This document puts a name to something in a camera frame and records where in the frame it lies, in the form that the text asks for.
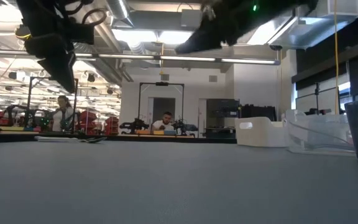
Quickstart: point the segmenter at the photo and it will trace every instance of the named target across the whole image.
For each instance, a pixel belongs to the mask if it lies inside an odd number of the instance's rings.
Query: person
[[[172,119],[171,112],[167,111],[163,114],[162,120],[158,120],[154,122],[152,125],[152,131],[163,131],[163,130],[170,130],[173,131],[173,126],[170,124]]]
[[[67,96],[59,96],[57,98],[57,102],[59,104],[59,109],[56,110],[55,114],[53,115],[53,126],[52,131],[63,131],[65,128],[65,122],[67,118],[73,115],[74,111],[71,107],[70,102],[68,101]]]

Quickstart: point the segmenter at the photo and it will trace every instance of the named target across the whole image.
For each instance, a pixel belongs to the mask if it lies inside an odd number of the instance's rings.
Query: yellow cable
[[[335,114],[338,114],[338,76],[339,76],[339,59],[338,59],[338,32],[337,32],[337,0],[334,0],[334,23],[335,23],[335,65],[336,65],[336,91],[335,91]]]

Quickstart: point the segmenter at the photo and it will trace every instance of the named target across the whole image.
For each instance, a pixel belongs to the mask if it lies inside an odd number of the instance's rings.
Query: door
[[[161,120],[165,112],[171,112],[172,122],[175,119],[175,98],[153,98],[153,120],[151,124],[155,121]]]

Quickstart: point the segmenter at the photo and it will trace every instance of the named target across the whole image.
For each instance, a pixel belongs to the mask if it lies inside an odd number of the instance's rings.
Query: man
[[[170,124],[171,119],[171,112],[165,112],[162,116],[162,120],[154,122],[152,126],[152,131],[173,130],[173,126]]]

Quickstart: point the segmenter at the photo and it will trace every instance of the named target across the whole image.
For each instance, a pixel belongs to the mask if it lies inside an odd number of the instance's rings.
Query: black metal frame
[[[33,89],[32,86],[32,81],[34,79],[38,79],[38,80],[44,80],[44,79],[48,79],[48,80],[53,80],[50,77],[30,77],[30,85],[29,85],[29,96],[27,97],[27,110],[25,112],[25,117],[24,117],[24,123],[27,124],[29,122],[29,111],[30,111],[30,101],[31,101],[31,91]],[[74,107],[73,107],[73,114],[75,114],[75,109],[77,106],[77,92],[78,92],[78,79],[75,78],[75,91],[74,91]],[[75,127],[75,122],[71,122],[71,134],[74,134],[74,127]]]
[[[296,100],[297,99],[300,99],[300,98],[304,98],[304,97],[307,97],[307,96],[313,96],[313,95],[315,95],[316,96],[316,106],[317,106],[317,109],[319,108],[319,106],[318,106],[318,95],[320,94],[320,93],[324,93],[325,91],[328,91],[328,90],[333,90],[333,89],[335,89],[336,87],[332,87],[332,88],[328,88],[328,89],[326,89],[326,90],[322,90],[322,91],[319,91],[317,94],[316,94],[316,90],[314,91],[314,93],[311,93],[311,94],[307,94],[307,95],[305,95],[305,96],[301,96],[301,97],[298,97],[298,98],[296,98],[295,99],[295,103],[296,103]],[[337,96],[338,96],[338,111],[340,111],[341,110],[341,97],[340,97],[340,94],[339,94],[339,87],[337,88]]]
[[[182,87],[181,93],[181,118],[183,119],[183,109],[185,107],[185,84],[182,83],[165,83],[166,85],[159,85],[159,83],[139,83],[139,99],[137,102],[137,118],[140,119],[140,97],[142,96],[142,85],[156,85],[156,86],[168,86],[179,85]]]

